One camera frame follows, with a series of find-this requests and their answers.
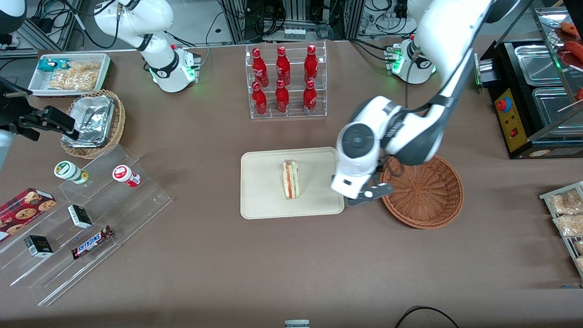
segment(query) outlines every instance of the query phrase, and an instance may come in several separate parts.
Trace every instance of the brown table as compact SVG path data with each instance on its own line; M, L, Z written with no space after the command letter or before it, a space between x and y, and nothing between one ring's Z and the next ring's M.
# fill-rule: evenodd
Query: brown table
M447 227L410 228L380 201L339 215L247 221L239 213L244 153L334 146L363 99L403 103L404 83L352 44L328 42L328 117L257 122L244 47L211 52L200 83L177 94L152 83L137 52L109 53L107 87L127 109L121 143L175 201L49 307L2 277L2 328L271 328L299 318L314 328L392 327L414 305L435 306L462 327L582 326L583 291L559 288L577 272L538 199L582 180L581 160L508 160L488 95L467 90L439 150L465 189ZM411 106L438 84L434 76L411 86ZM66 109L71 100L31 102ZM36 143L17 138L0 172L2 202L29 186L55 189L59 160L86 163L58 140L50 132ZM444 324L418 313L408 327L415 320Z

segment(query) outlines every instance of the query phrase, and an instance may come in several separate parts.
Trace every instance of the coca-cola bottle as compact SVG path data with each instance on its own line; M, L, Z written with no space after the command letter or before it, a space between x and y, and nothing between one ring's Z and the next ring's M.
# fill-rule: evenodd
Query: coca-cola bottle
M307 83L310 79L316 80L318 76L318 58L316 58L316 46L308 46L308 55L304 61L304 80Z
M309 80L305 84L304 90L304 113L312 115L316 111L316 97L318 94L314 90L314 80Z
M265 61L261 58L261 50L255 48L253 53L253 75L255 75L255 80L261 84L263 88L269 85L269 78L267 77L267 65Z
M267 115L267 98L265 97L263 90L261 90L261 85L259 85L259 82L253 81L251 87L253 88L251 97L253 98L253 106L255 106L257 115Z
M282 79L278 80L278 89L275 90L275 99L278 103L278 112L286 114L290 107L290 93Z
M286 56L286 47L278 47L278 61L275 63L275 67L278 69L278 79L282 79L285 85L290 85L292 82L291 72L290 72L290 60Z

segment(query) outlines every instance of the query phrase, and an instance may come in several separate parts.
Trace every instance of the brown woven basket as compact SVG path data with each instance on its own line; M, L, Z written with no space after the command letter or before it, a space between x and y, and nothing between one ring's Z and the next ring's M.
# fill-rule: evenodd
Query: brown woven basket
M391 172L402 175L396 177ZM401 165L391 157L381 182L390 183L394 188L382 198L389 211L415 228L441 228L453 221L462 209L462 182L454 168L439 156L417 166Z
M124 104L121 103L120 99L115 95L115 93L109 90L100 90L88 93L81 97L97 97L97 96L108 96L115 101L115 109L114 109L114 117L111 119L111 128L109 133L109 140L107 144L102 148L73 148L65 145L61 141L61 147L67 152L69 155L75 157L82 157L85 159L94 159L95 157L101 155L107 149L115 146L119 143L121 139L121 135L124 133L124 124L125 124L125 109ZM71 106L69 106L69 110L67 114L71 114L71 110L73 109L73 102Z

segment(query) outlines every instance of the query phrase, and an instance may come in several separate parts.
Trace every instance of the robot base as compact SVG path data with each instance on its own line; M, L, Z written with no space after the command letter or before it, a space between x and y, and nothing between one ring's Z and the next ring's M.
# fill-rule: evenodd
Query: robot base
M152 70L152 78L160 89L166 92L178 92L186 88L191 83L198 83L198 76L201 71L201 58L194 56L183 49L174 50L178 54L178 66L167 78L157 77Z
M411 40L404 40L385 50L387 73L396 75L410 84L421 84L436 71L436 66L424 58L413 60L408 53L410 43Z

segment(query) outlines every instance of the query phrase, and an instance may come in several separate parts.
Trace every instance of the clear acrylic bottle rack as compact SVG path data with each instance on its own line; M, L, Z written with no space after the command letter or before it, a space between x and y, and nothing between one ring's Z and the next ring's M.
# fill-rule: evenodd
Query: clear acrylic bottle rack
M318 96L316 97L316 110L314 114L306 115L304 113L304 90L305 90L305 80L304 80L304 60L308 53L308 45L313 44L316 46L316 57L318 58L318 77L314 81L314 89L316 90ZM290 70L291 70L291 84L287 86L287 90L290 94L290 108L287 114L280 113L276 108L275 100L275 90L277 89L276 81L278 80L278 74L275 67L275 62L278 60L278 47L285 46L286 54L290 60ZM265 96L267 97L267 115L259 116L255 111L255 106L253 105L253 98L251 94L253 89L251 84L255 81L255 76L253 75L253 56L251 51L254 48L259 48L261 50L261 57L267 65L267 76L269 78L269 85L263 88ZM328 87L327 74L326 74L326 43L321 42L301 42L301 43L279 43L279 44L253 44L246 46L245 48L245 71L247 73L247 93L249 94L249 108L251 113L251 118L310 118L317 116L326 116L328 112L328 99L326 90Z
M137 187L113 180L111 172L121 164L140 175ZM11 286L29 287L39 306L53 303L172 201L139 166L138 158L122 146L101 154L83 169L89 172L85 184L62 183L51 193L56 206L0 244L0 268ZM91 228L73 224L67 211L71 204L85 207ZM71 250L107 225L114 235L74 260ZM45 236L54 253L45 259L31 256L24 243L28 235Z

